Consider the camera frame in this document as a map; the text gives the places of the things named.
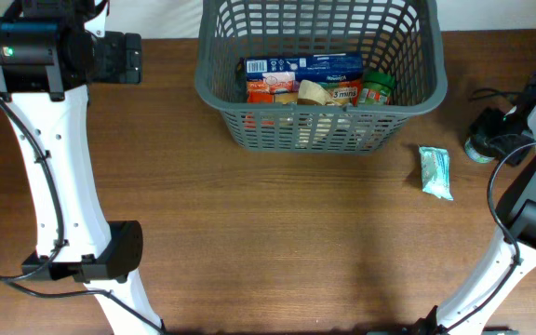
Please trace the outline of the tin can green label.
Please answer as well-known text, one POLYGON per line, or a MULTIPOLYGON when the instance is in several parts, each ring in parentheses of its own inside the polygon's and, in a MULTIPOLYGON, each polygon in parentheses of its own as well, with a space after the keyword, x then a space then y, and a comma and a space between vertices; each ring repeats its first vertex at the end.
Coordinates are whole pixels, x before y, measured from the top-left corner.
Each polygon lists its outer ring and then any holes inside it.
POLYGON ((464 150, 467 156, 478 164, 487 164, 494 160, 494 157, 489 157, 479 153, 472 143, 472 139, 468 138, 464 144, 464 150))

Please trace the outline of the mint green wipes packet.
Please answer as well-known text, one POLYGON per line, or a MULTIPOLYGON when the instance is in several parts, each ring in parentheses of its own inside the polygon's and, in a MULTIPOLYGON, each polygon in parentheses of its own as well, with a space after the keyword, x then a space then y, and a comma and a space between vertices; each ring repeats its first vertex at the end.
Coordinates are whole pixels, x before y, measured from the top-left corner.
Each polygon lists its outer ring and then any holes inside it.
POLYGON ((437 198, 453 200, 449 187, 449 152, 446 149, 421 146, 422 190, 437 198))

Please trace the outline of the glass jar green lid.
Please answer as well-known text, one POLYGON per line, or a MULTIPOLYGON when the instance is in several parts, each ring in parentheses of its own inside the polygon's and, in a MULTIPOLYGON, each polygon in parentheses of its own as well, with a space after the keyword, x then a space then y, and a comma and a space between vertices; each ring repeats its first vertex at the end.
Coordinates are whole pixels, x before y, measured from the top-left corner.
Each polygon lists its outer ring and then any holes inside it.
POLYGON ((388 105, 395 90, 395 78, 389 74, 366 71, 362 79, 362 89, 356 104, 388 105))

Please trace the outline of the grey plastic shopping basket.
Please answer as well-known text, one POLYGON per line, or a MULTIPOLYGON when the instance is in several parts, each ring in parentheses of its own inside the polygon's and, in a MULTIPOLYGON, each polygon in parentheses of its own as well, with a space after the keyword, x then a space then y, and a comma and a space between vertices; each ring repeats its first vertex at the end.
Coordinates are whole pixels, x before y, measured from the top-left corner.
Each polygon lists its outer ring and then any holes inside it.
POLYGON ((257 151, 370 153, 445 98, 435 0, 207 0, 195 86, 257 151))

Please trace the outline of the orange spaghetti packet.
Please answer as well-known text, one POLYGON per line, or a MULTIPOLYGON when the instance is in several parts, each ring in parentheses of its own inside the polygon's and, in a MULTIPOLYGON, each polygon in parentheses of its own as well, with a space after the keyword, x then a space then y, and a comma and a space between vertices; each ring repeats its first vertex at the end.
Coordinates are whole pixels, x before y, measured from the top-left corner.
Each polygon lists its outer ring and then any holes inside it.
MULTIPOLYGON (((315 83, 326 89, 333 99, 342 103, 342 106, 355 105, 362 89, 360 79, 351 82, 315 83)), ((265 82, 247 82, 247 103, 296 105, 300 85, 301 83, 287 81, 278 83, 272 88, 265 82)))

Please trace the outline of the blue cardboard food box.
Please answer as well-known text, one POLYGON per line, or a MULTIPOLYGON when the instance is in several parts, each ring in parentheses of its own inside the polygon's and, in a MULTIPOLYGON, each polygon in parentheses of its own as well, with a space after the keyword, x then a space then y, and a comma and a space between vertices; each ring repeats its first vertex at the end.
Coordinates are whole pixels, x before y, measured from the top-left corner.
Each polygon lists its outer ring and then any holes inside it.
POLYGON ((364 72, 362 58, 356 53, 248 58, 243 68, 246 82, 265 82, 272 88, 287 81, 347 82, 360 79, 364 72))

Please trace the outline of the brown white snack bag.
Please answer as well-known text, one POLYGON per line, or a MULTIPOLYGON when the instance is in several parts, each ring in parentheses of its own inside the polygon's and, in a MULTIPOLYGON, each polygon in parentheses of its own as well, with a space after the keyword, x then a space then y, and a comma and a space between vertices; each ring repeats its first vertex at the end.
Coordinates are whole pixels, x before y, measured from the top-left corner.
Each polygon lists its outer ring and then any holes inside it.
MULTIPOLYGON (((336 106, 342 103, 333 99, 332 95, 319 84, 302 80, 297 98, 298 105, 309 106, 336 106)), ((333 114, 299 114, 299 131, 297 148, 307 148, 309 144, 318 144, 323 141, 331 128, 333 114)))

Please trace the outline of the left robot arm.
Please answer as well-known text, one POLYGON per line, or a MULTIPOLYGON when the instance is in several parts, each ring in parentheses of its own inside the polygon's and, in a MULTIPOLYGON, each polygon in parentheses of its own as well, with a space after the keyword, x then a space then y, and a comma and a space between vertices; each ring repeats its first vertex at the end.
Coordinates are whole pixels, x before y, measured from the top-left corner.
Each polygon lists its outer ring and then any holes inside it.
POLYGON ((100 304, 116 334, 166 328, 141 282, 137 221, 107 221, 87 142, 92 83, 137 85, 141 37, 109 32, 106 1, 16 0, 0 16, 0 109, 15 132, 28 177, 37 242, 19 275, 1 282, 67 277, 100 304))

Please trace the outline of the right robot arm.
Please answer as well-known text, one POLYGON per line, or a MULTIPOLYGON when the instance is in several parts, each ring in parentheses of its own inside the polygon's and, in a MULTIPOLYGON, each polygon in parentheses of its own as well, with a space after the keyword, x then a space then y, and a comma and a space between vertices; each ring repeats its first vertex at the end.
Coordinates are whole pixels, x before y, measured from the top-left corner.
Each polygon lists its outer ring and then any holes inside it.
MULTIPOLYGON (((485 87, 471 98, 496 96, 508 100, 511 110, 485 109, 468 128, 464 150, 474 161, 516 167, 530 150, 536 152, 536 72, 520 92, 485 87)), ((458 290, 409 328, 410 334, 487 333, 490 317, 536 268, 536 154, 495 201, 492 192, 498 175, 492 171, 487 187, 490 214, 497 225, 488 250, 458 290)))

